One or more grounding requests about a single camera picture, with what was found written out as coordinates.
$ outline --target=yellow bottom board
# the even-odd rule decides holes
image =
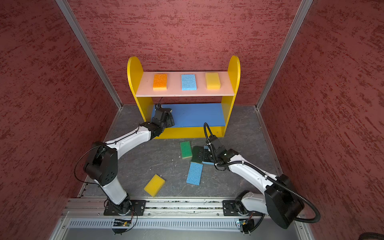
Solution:
[[[225,127],[210,127],[211,131],[216,137],[224,137]],[[203,127],[169,127],[164,130],[159,137],[155,139],[172,139],[172,138],[199,138],[204,137]]]

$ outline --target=yellow side panel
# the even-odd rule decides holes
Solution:
[[[151,97],[137,98],[136,92],[139,87],[141,77],[143,76],[143,67],[141,66],[140,60],[137,57],[130,57],[127,64],[127,76],[129,87],[133,97],[135,98],[136,104],[139,107],[141,116],[144,121],[151,121],[153,101]]]
[[[221,107],[223,108],[223,114],[225,119],[225,127],[222,130],[223,136],[225,135],[225,131],[227,130],[229,117],[231,116],[233,104],[235,103],[235,98],[237,94],[237,90],[240,84],[240,60],[237,56],[232,56],[228,65],[228,75],[229,80],[231,81],[234,96],[223,96],[221,100]]]
[[[216,137],[223,137],[223,127],[210,127]],[[172,139],[172,138],[197,138],[205,137],[203,127],[169,127],[155,139]]]

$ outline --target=blue shelf board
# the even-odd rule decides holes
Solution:
[[[221,103],[161,104],[163,108],[172,109],[175,121],[173,127],[224,127],[225,120]]]

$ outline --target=toy shelf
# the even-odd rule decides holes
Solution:
[[[137,57],[129,58],[127,65],[129,87],[144,121],[151,121],[154,115],[155,107],[152,97],[222,96],[221,103],[162,104],[164,108],[172,109],[175,126],[166,128],[156,138],[205,137],[203,129],[205,122],[217,137],[224,136],[240,83],[239,58],[231,57],[228,71],[215,72],[219,74],[221,87],[219,90],[208,90],[205,83],[206,71],[144,72]],[[154,91],[152,89],[155,73],[167,73],[167,90]],[[197,90],[182,91],[181,74],[195,74]]]
[[[153,78],[156,73],[167,74],[167,90],[154,91]],[[197,96],[233,96],[231,81],[228,72],[218,73],[221,87],[218,90],[208,90],[205,81],[206,72],[143,72],[136,97],[197,97]],[[181,90],[181,75],[194,74],[196,77],[197,90]]]

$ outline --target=black mounting plate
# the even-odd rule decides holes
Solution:
[[[223,212],[224,216],[241,216],[235,209],[235,200],[223,200]],[[254,216],[262,216],[261,212],[253,211]]]
[[[133,205],[133,209],[135,210],[135,212],[138,216],[143,216],[146,202],[147,202],[146,200],[131,200],[131,204]],[[120,217],[122,217],[121,215],[119,215],[115,211],[114,207],[112,207],[110,204],[111,203],[108,201],[107,206],[104,210],[104,216],[120,216]]]

